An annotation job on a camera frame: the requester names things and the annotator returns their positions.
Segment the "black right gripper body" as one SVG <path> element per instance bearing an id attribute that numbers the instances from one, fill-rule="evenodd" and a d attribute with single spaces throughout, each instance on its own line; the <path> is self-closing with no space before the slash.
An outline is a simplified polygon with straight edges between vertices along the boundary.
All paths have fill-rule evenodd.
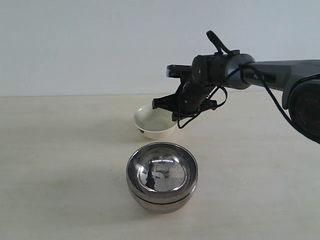
<path id="1" fill-rule="evenodd" d="M 198 55 L 191 66 L 190 75 L 180 79 L 175 94 L 178 95 L 178 112 L 182 115 L 198 115 L 207 110 L 215 110 L 225 104 L 212 100 L 214 91 L 221 89 L 228 97 L 226 66 L 230 58 L 226 54 Z"/>

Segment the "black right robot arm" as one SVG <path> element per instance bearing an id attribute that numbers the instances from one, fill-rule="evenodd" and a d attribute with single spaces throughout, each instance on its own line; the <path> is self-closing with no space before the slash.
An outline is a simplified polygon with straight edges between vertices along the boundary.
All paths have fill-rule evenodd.
<path id="1" fill-rule="evenodd" d="M 306 138 L 320 141 L 320 62 L 318 60 L 256 61 L 235 51 L 198 55 L 191 65 L 171 64 L 169 78 L 178 78 L 175 93 L 154 98 L 153 109 L 171 112 L 173 122 L 192 121 L 201 113 L 216 110 L 217 90 L 263 87 L 269 94 L 281 91 L 275 105 L 288 123 Z"/>

